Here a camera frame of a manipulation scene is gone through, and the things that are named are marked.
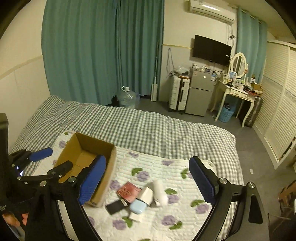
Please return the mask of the person's left hand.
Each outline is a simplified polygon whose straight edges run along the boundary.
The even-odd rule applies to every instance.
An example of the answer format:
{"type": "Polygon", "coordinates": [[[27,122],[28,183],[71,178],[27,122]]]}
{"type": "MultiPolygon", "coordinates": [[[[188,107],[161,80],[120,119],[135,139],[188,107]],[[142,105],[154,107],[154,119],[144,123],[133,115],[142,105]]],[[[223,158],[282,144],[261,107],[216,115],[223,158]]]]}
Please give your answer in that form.
{"type": "MultiPolygon", "coordinates": [[[[28,213],[23,213],[22,214],[22,222],[24,225],[27,225],[27,219],[28,219],[28,213]]],[[[21,223],[17,220],[17,218],[9,213],[9,212],[6,212],[2,215],[2,217],[4,218],[4,220],[6,221],[7,224],[9,225],[12,225],[12,226],[15,226],[15,227],[19,227],[21,226],[21,223]]]]}

